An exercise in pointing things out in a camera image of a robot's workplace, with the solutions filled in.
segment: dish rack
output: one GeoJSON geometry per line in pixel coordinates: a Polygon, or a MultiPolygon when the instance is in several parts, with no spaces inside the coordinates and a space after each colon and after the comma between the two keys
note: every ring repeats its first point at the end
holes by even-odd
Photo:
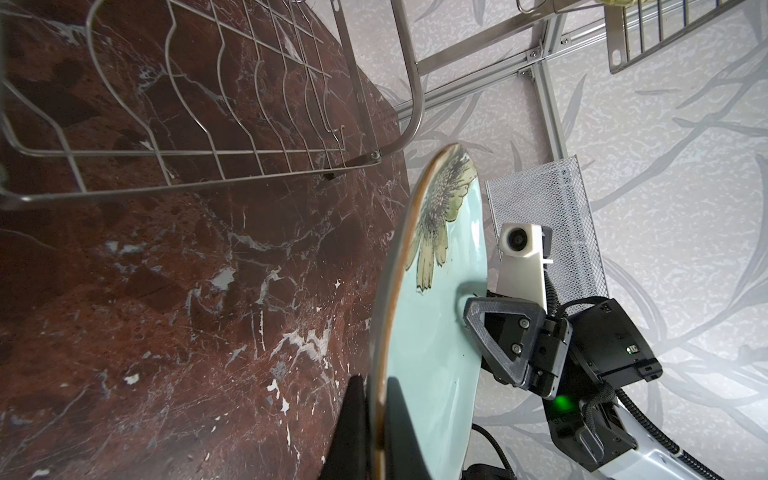
{"type": "MultiPolygon", "coordinates": [[[[140,11],[141,6],[149,2],[133,5],[94,0],[81,9],[81,24],[71,23],[71,19],[67,23],[66,18],[43,18],[12,3],[4,4],[0,13],[8,53],[4,55],[7,58],[4,58],[0,119],[5,137],[0,151],[0,207],[17,210],[80,200],[124,200],[307,174],[335,177],[380,164],[384,157],[401,151],[413,139],[425,110],[422,76],[539,22],[547,22],[545,38],[547,35],[551,38],[552,29],[559,28],[555,32],[555,38],[559,39],[565,13],[603,8],[609,65],[611,72],[616,73],[743,0],[715,0],[714,9],[693,21],[689,15],[689,4],[694,3],[693,0],[682,0],[683,27],[674,33],[665,30],[663,21],[663,16],[672,8],[672,0],[628,6],[583,5],[584,0],[544,0],[531,8],[516,1],[519,15],[418,60],[404,2],[391,0],[412,101],[409,102],[409,123],[389,142],[381,141],[382,135],[376,131],[374,120],[387,113],[372,104],[372,95],[363,84],[341,0],[331,0],[341,44],[341,55],[335,57],[330,54],[337,51],[335,40],[300,0],[166,0],[165,15],[170,23],[157,28],[160,33],[145,28],[142,18],[134,18],[138,14],[131,17],[131,12],[127,13],[126,8],[140,11]],[[115,10],[115,5],[122,5],[122,10],[115,10]],[[658,41],[647,37],[648,22],[654,18],[659,25],[658,41]],[[130,35],[121,30],[131,19],[138,35],[134,43],[127,41],[130,35]],[[190,23],[195,23],[196,31],[191,31],[190,23]],[[631,41],[630,31],[635,28],[640,31],[639,42],[631,41]],[[9,32],[47,35],[48,38],[53,32],[59,40],[63,38],[67,46],[49,48],[50,42],[46,45],[43,41],[35,51],[35,61],[25,63],[18,56],[23,57],[26,52],[18,51],[14,39],[17,35],[9,32]],[[148,39],[160,34],[164,41],[162,52],[159,52],[158,41],[155,54],[159,60],[154,69],[132,65],[132,59],[142,55],[140,50],[148,39]],[[180,56],[190,57],[191,45],[205,41],[218,50],[215,67],[205,65],[205,72],[201,73],[209,80],[208,87],[179,66],[180,56]],[[635,43],[639,43],[637,55],[634,55],[638,48],[635,43]],[[81,55],[82,63],[88,65],[73,67],[65,62],[56,63],[61,60],[57,55],[63,55],[67,49],[77,50],[76,55],[81,55]],[[232,68],[224,65],[227,59],[231,63],[230,58],[237,53],[241,71],[233,78],[232,68]],[[338,57],[346,64],[329,65],[338,57]],[[80,71],[79,75],[85,79],[81,84],[87,84],[86,93],[99,91],[93,93],[94,98],[111,107],[106,108],[106,112],[104,109],[98,114],[91,112],[86,122],[70,121],[61,112],[61,102],[66,104],[77,99],[70,98],[66,89],[61,90],[60,85],[53,88],[49,82],[49,90],[53,88],[61,95],[41,94],[39,90],[46,86],[43,81],[34,83],[25,80],[23,75],[18,76],[19,72],[26,74],[26,78],[40,76],[39,71],[46,68],[65,71],[84,68],[85,73],[80,71]],[[243,96],[240,84],[246,70],[253,70],[253,80],[250,92],[243,96]],[[340,103],[333,84],[346,82],[347,77],[349,83],[344,85],[352,93],[346,103],[340,103]],[[177,104],[172,118],[161,118],[156,111],[151,111],[156,106],[142,97],[159,81],[169,82],[165,87],[175,95],[177,104]],[[213,99],[221,113],[220,121],[202,118],[200,92],[196,91],[197,96],[190,94],[191,84],[197,84],[209,100],[213,99]],[[31,98],[30,91],[37,91],[36,98],[31,98]],[[244,110],[242,104],[250,104],[252,108],[244,110]],[[346,113],[334,116],[329,111],[346,113]],[[171,132],[173,129],[167,122],[179,121],[174,119],[181,117],[186,118],[187,127],[171,132]],[[30,138],[30,131],[37,135],[30,138]],[[110,138],[112,143],[93,141],[94,133],[110,138]]],[[[152,5],[156,8],[163,3],[152,5]]],[[[65,8],[60,12],[71,14],[65,8]]],[[[155,12],[146,15],[144,20],[157,16],[155,12]]],[[[549,49],[540,51],[544,57],[549,49]]],[[[534,59],[535,55],[530,57],[531,62],[543,60],[534,59]]]]}

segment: wire basket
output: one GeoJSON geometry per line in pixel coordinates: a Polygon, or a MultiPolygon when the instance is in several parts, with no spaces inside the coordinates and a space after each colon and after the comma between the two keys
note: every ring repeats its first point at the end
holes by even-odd
{"type": "Polygon", "coordinates": [[[5,209],[381,161],[338,2],[59,3],[2,8],[5,209]]]}
{"type": "Polygon", "coordinates": [[[547,266],[547,272],[562,303],[608,296],[576,157],[488,180],[485,189],[497,239],[504,223],[536,223],[552,229],[550,258],[554,262],[547,266]]]}

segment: flower design on plate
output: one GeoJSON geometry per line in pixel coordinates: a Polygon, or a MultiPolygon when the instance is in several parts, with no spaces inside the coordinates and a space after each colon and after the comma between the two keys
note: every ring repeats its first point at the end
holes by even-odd
{"type": "Polygon", "coordinates": [[[432,287],[435,261],[442,266],[448,259],[447,223],[456,220],[469,186],[478,176],[467,150],[459,144],[447,147],[435,161],[442,164],[427,186],[406,264],[410,270],[419,253],[416,286],[422,292],[432,287]]]}

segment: leaf pattern wallpaper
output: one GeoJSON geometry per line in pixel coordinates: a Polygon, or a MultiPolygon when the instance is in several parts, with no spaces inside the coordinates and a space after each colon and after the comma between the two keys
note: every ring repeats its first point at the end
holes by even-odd
{"type": "MultiPolygon", "coordinates": [[[[349,3],[353,41],[362,35],[354,31],[370,28],[375,15],[391,21],[389,2],[361,0],[375,13],[360,19],[349,3]]],[[[767,4],[746,0],[617,75],[608,71],[605,43],[550,63],[609,290],[664,365],[659,381],[627,392],[686,450],[726,478],[742,480],[768,478],[767,4]]],[[[421,58],[515,13],[514,2],[493,0],[406,6],[421,58]]],[[[599,10],[570,14],[565,31],[600,16],[599,10]]],[[[356,53],[384,97],[398,104],[409,100],[406,75],[397,70],[396,38],[387,36],[394,24],[382,29],[388,31],[372,35],[371,45],[363,41],[358,51],[356,44],[356,53]]],[[[524,32],[422,83],[435,88],[530,46],[531,33],[524,32]]],[[[406,148],[409,182],[457,141],[481,183],[549,161],[530,78],[510,78],[427,111],[406,148]]],[[[486,206],[492,290],[499,265],[494,235],[486,206]]],[[[597,478],[552,444],[537,397],[485,372],[475,422],[496,437],[520,479],[597,478]]],[[[488,442],[473,434],[465,464],[475,462],[500,465],[488,442]]]]}

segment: green led indicator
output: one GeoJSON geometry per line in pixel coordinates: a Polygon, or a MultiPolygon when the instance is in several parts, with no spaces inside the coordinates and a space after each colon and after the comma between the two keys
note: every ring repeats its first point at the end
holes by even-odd
{"type": "Polygon", "coordinates": [[[552,400],[552,407],[558,413],[568,412],[578,409],[578,404],[568,395],[560,395],[552,400]]]}

